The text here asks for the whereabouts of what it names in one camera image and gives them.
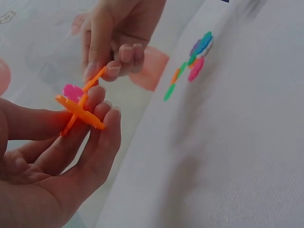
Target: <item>hand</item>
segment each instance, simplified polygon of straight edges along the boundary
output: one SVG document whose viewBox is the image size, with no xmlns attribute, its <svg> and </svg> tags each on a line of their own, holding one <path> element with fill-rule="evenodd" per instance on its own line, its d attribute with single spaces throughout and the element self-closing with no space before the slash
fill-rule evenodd
<svg viewBox="0 0 304 228">
<path fill-rule="evenodd" d="M 58 135 L 69 113 L 27 109 L 0 99 L 1 227 L 62 227 L 106 181 L 120 147 L 120 112 L 103 102 L 101 87 L 93 87 L 88 95 L 85 109 L 106 129 L 76 121 L 65 137 Z M 78 163 L 62 173 L 89 131 Z M 6 151 L 8 140 L 21 139 L 32 141 Z"/>
<path fill-rule="evenodd" d="M 85 80 L 107 64 L 104 80 L 141 71 L 144 49 L 166 0 L 99 0 L 82 31 Z"/>
</svg>

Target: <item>orange plastic piece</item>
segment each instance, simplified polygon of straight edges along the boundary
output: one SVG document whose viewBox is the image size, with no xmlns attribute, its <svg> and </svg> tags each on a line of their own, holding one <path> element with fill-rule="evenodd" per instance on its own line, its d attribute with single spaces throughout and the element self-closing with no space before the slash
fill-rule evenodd
<svg viewBox="0 0 304 228">
<path fill-rule="evenodd" d="M 192 69 L 192 68 L 194 67 L 194 65 L 195 65 L 197 62 L 198 62 L 198 59 L 196 58 L 196 59 L 194 60 L 194 62 L 193 62 L 191 65 L 188 66 L 188 68 L 189 68 L 189 69 Z"/>
<path fill-rule="evenodd" d="M 72 128 L 77 118 L 81 119 L 86 124 L 89 124 L 97 129 L 103 130 L 105 128 L 105 125 L 96 116 L 83 109 L 86 100 L 88 99 L 87 92 L 96 83 L 96 81 L 105 73 L 105 71 L 106 71 L 106 67 L 102 68 L 101 71 L 99 71 L 98 74 L 93 79 L 89 80 L 86 83 L 86 85 L 83 88 L 85 94 L 80 98 L 78 103 L 75 103 L 74 101 L 67 99 L 62 95 L 56 96 L 55 98 L 56 101 L 73 114 L 70 121 L 66 125 L 65 129 L 60 133 L 61 136 L 65 136 L 67 134 L 67 132 Z"/>
<path fill-rule="evenodd" d="M 98 74 L 91 80 L 89 80 L 85 87 L 82 89 L 84 93 L 87 93 L 89 89 L 95 84 L 95 82 L 105 73 L 106 67 L 102 68 L 101 71 L 98 72 Z"/>
<path fill-rule="evenodd" d="M 177 77 L 178 77 L 178 75 L 179 75 L 179 73 L 180 73 L 180 70 L 181 70 L 181 69 L 178 68 L 178 69 L 175 71 L 175 74 L 173 75 L 173 78 L 172 78 L 172 80 L 171 80 L 171 85 L 174 84 L 174 83 L 176 82 Z"/>
</svg>

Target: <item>colorful plastic pieces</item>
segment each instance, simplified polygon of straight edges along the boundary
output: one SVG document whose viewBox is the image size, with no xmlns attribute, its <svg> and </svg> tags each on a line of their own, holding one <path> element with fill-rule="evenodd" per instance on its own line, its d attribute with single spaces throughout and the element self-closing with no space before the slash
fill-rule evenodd
<svg viewBox="0 0 304 228">
<path fill-rule="evenodd" d="M 105 125 L 96 116 L 83 109 L 86 100 L 88 99 L 87 92 L 96 84 L 105 71 L 106 67 L 102 68 L 102 70 L 99 71 L 93 79 L 89 80 L 85 84 L 83 89 L 75 85 L 67 84 L 63 89 L 63 94 L 67 98 L 63 95 L 56 96 L 56 101 L 73 114 L 65 129 L 60 133 L 61 136 L 65 136 L 67 134 L 77 118 L 99 130 L 103 130 L 105 128 Z"/>
<path fill-rule="evenodd" d="M 180 68 L 178 68 L 173 78 L 171 79 L 170 87 L 167 90 L 164 101 L 169 100 L 171 97 L 174 89 L 175 84 L 177 83 L 179 77 L 187 71 L 188 69 L 191 69 L 190 74 L 188 76 L 188 81 L 193 82 L 194 79 L 199 75 L 200 71 L 204 67 L 205 57 L 208 54 L 209 50 L 212 48 L 213 45 L 213 34 L 212 32 L 207 32 L 202 39 L 199 39 L 193 46 L 190 52 L 190 57 L 187 62 L 183 62 Z"/>
</svg>

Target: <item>green plastic piece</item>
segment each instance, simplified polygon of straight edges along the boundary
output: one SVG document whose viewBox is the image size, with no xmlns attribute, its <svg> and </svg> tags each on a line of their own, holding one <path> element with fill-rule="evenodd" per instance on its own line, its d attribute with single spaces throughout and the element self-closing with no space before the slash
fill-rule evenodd
<svg viewBox="0 0 304 228">
<path fill-rule="evenodd" d="M 168 100 L 169 100 L 169 98 L 170 98 L 171 94 L 173 93 L 174 89 L 175 89 L 175 83 L 173 83 L 173 84 L 169 87 L 169 89 L 168 89 L 168 91 L 166 92 L 166 95 L 165 95 L 165 97 L 164 97 L 164 101 L 168 101 Z"/>
</svg>

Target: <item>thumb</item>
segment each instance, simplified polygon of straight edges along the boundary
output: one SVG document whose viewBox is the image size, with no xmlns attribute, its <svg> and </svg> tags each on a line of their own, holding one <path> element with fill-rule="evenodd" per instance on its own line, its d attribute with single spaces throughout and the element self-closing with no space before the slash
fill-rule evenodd
<svg viewBox="0 0 304 228">
<path fill-rule="evenodd" d="M 85 22 L 83 35 L 83 58 L 85 80 L 95 76 L 109 60 L 114 21 L 103 5 L 98 5 Z"/>
</svg>

